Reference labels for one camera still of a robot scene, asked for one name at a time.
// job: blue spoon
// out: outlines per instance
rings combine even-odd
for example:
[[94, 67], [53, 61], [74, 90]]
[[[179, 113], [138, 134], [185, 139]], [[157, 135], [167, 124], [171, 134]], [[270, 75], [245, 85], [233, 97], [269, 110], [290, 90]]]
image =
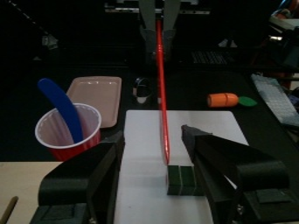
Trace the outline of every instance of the blue spoon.
[[81, 142], [83, 140], [81, 118], [70, 97], [51, 79], [41, 79], [38, 86], [47, 98], [51, 100], [54, 107], [61, 112], [65, 122], [70, 128], [74, 143]]

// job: pink tray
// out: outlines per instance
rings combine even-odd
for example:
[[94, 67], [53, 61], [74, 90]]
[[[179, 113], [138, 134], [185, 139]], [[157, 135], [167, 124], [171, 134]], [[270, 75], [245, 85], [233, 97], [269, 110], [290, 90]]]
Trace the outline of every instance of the pink tray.
[[73, 102], [95, 107], [102, 115], [101, 128], [118, 123], [122, 79], [110, 76], [90, 76], [74, 79], [67, 95]]

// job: black table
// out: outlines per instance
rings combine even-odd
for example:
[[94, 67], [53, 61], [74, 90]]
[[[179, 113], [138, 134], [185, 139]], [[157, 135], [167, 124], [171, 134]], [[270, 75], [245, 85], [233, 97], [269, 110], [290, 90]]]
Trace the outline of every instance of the black table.
[[[75, 78], [83, 76], [118, 76], [122, 78], [122, 98], [118, 123], [102, 130], [102, 137], [109, 137], [125, 129], [126, 114], [130, 109], [158, 109], [157, 74], [130, 67], [54, 66], [39, 65], [29, 69], [26, 76], [11, 83], [10, 94], [2, 99], [2, 149], [0, 160], [7, 161], [54, 161], [53, 154], [38, 142], [34, 129], [43, 114], [53, 105], [41, 92], [38, 80], [49, 77], [67, 91]], [[299, 152], [285, 127], [264, 102], [252, 73], [202, 71], [199, 68], [166, 69], [167, 107], [170, 110], [212, 110], [207, 106], [207, 95], [230, 92], [257, 100], [258, 105], [246, 108], [217, 108], [230, 110], [237, 117], [249, 145], [280, 158], [289, 169], [292, 188], [299, 195]], [[146, 77], [154, 90], [154, 101], [138, 105], [133, 97], [134, 83], [138, 77]]]

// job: red plastic cup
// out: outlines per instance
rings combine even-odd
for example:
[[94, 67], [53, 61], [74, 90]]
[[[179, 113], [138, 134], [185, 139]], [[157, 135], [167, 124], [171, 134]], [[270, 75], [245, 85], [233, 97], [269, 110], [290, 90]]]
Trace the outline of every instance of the red plastic cup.
[[83, 103], [74, 103], [79, 112], [83, 140], [74, 143], [70, 128], [59, 110], [53, 109], [41, 119], [35, 127], [38, 141], [49, 147], [59, 161], [66, 161], [93, 148], [101, 142], [102, 116], [99, 111]]
[[240, 97], [232, 93], [210, 94], [209, 106], [212, 108], [236, 107], [240, 104]]

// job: green block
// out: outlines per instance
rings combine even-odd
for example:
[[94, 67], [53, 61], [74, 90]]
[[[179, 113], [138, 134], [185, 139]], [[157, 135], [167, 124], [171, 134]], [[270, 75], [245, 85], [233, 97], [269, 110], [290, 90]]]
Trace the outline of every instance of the green block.
[[195, 178], [191, 166], [181, 166], [182, 170], [182, 195], [194, 195]]
[[182, 192], [182, 175], [179, 165], [167, 166], [167, 194], [169, 195], [181, 195]]
[[194, 177], [195, 177], [195, 190], [194, 190], [194, 196], [203, 196], [205, 195], [205, 191], [202, 189], [202, 183], [201, 183], [201, 179], [199, 179], [199, 171], [195, 167], [193, 167], [193, 171], [194, 171]]

